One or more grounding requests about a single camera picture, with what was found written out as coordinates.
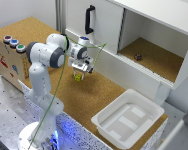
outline cabinet door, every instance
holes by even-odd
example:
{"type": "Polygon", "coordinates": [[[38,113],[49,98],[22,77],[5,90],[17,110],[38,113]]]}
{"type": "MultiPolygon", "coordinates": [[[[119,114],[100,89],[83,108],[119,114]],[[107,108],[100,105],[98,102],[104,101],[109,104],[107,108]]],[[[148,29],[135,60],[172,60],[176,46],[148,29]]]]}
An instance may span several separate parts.
{"type": "Polygon", "coordinates": [[[123,18],[123,8],[107,0],[68,0],[67,3],[67,32],[77,36],[87,36],[92,44],[107,43],[105,49],[116,54],[123,18]],[[90,28],[93,33],[85,34],[86,9],[93,5],[90,28]]]}

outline white container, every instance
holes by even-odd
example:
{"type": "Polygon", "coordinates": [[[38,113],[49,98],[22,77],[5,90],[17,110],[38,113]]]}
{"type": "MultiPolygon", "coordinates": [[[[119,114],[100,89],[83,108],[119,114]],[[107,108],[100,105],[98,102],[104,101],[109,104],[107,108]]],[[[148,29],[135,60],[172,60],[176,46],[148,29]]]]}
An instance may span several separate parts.
{"type": "Polygon", "coordinates": [[[91,121],[99,133],[116,147],[130,149],[163,113],[163,108],[129,89],[91,121]]]}

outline wooden countertop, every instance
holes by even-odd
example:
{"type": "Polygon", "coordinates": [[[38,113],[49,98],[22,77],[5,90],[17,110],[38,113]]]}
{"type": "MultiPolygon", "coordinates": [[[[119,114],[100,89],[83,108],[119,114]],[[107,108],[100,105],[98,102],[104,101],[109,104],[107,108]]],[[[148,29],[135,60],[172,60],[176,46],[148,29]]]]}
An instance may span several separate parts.
{"type": "MultiPolygon", "coordinates": [[[[21,44],[28,45],[32,41],[44,43],[47,36],[51,33],[59,32],[48,27],[37,19],[30,17],[0,29],[0,40],[2,41],[5,35],[10,34],[18,39],[21,44]]],[[[51,93],[54,94],[57,82],[61,75],[62,67],[59,69],[49,68],[48,71],[52,83],[51,93]]],[[[31,88],[29,78],[23,82],[31,88]]],[[[95,71],[92,74],[86,74],[83,81],[75,81],[73,68],[69,67],[66,63],[57,97],[63,101],[64,111],[66,113],[101,140],[106,142],[113,149],[117,149],[98,133],[96,126],[91,123],[91,118],[123,92],[125,92],[125,89],[95,71]]],[[[161,118],[142,136],[131,150],[140,149],[166,119],[167,115],[164,114],[161,116],[161,118]]]]}

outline brown box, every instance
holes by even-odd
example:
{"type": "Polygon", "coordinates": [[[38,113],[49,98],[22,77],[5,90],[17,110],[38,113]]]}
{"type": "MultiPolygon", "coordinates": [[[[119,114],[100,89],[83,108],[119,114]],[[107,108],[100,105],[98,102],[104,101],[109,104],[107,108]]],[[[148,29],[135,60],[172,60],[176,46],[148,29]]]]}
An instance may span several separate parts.
{"type": "Polygon", "coordinates": [[[43,22],[29,17],[6,27],[0,28],[0,73],[22,91],[18,79],[23,81],[28,78],[30,64],[26,53],[17,53],[15,49],[3,43],[6,35],[11,35],[19,40],[20,44],[28,46],[31,42],[45,43],[47,37],[52,33],[59,33],[43,22]]]}

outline cabinet handle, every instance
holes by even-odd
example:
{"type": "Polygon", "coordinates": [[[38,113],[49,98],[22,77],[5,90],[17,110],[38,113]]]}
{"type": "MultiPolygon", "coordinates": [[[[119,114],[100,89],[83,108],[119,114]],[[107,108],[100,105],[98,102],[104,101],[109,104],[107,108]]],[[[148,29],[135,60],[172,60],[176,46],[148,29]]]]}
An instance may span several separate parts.
{"type": "Polygon", "coordinates": [[[90,5],[90,8],[86,10],[86,21],[85,21],[85,31],[86,34],[92,33],[94,30],[90,28],[90,12],[95,10],[95,7],[90,5]]]}

